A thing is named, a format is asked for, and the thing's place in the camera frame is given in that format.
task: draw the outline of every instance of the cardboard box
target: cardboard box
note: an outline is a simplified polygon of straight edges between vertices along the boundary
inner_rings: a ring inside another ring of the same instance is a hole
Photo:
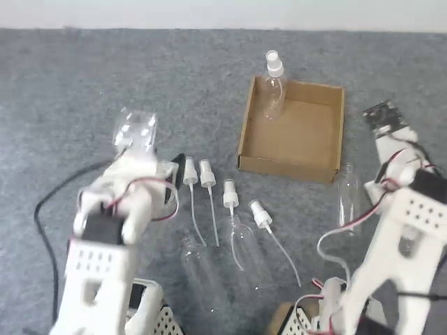
[[[261,77],[251,81],[237,168],[330,183],[342,155],[344,89],[289,81],[282,115],[260,110]]]

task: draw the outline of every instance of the spray head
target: spray head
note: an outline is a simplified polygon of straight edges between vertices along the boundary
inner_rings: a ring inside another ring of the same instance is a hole
[[[216,185],[216,178],[211,170],[210,161],[203,159],[200,161],[200,182],[203,188],[210,188]]]
[[[269,213],[263,208],[259,200],[252,200],[250,202],[250,209],[253,212],[254,220],[258,227],[269,230],[273,220]]]
[[[197,171],[194,167],[194,160],[192,157],[186,157],[186,163],[184,165],[183,184],[194,185],[197,183]]]
[[[267,59],[267,71],[270,76],[280,77],[284,74],[284,67],[276,50],[267,51],[265,59]]]
[[[232,179],[227,179],[223,183],[223,206],[229,209],[239,206],[235,181]]]

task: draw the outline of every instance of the white wall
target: white wall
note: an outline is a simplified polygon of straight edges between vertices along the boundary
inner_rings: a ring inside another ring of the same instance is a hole
[[[447,32],[447,0],[0,0],[0,27]]]

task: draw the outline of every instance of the transparent bottle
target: transparent bottle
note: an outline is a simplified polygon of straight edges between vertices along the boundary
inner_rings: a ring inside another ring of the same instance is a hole
[[[337,180],[338,190],[338,226],[342,227],[360,215],[360,180],[355,174],[352,163],[346,163],[340,170]],[[360,226],[354,228],[351,234],[359,232]]]
[[[287,78],[278,52],[270,50],[265,55],[267,73],[263,76],[261,85],[261,109],[268,119],[276,119],[284,109],[286,99]]]
[[[240,222],[239,216],[228,218],[228,239],[235,266],[245,293],[272,286],[272,277],[253,231]]]
[[[230,303],[207,249],[192,235],[187,235],[182,242],[182,265],[199,307],[205,316],[212,314],[222,319],[230,312]]]

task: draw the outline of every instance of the gray carpet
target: gray carpet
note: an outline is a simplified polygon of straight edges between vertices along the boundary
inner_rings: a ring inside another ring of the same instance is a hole
[[[343,160],[355,163],[363,181],[378,168],[372,134],[359,111],[391,98],[419,132],[420,142],[447,166],[447,36],[406,33],[291,31],[8,31],[0,30],[0,333],[23,327],[49,330],[52,275],[32,221],[34,205],[76,169],[114,154],[115,116],[123,106],[159,114],[159,156],[179,152],[209,158],[219,227],[228,215],[222,181],[236,180],[242,220],[259,198],[274,217],[278,238],[297,262],[303,288],[264,231],[255,230],[275,285],[261,302],[238,299],[227,248],[210,248],[233,303],[232,321],[218,334],[260,334],[278,304],[315,292],[309,282],[343,276],[316,254],[318,237],[335,226],[331,186],[261,176],[235,169],[235,150],[251,76],[264,71],[264,54],[276,49],[292,79],[346,88]],[[71,233],[75,197],[95,174],[73,182],[42,212],[61,273]],[[179,261],[180,239],[192,228],[189,192],[180,191],[178,217],[163,226],[163,243],[146,233],[138,274],[158,281],[188,334],[207,334]],[[207,192],[196,187],[197,219],[212,243]],[[367,208],[366,199],[363,208]],[[326,248],[346,256],[351,268],[365,254],[377,217],[357,239],[334,237]],[[434,290],[447,292],[447,269]],[[379,290],[391,323],[396,298]],[[427,334],[445,334],[445,305],[435,303]]]

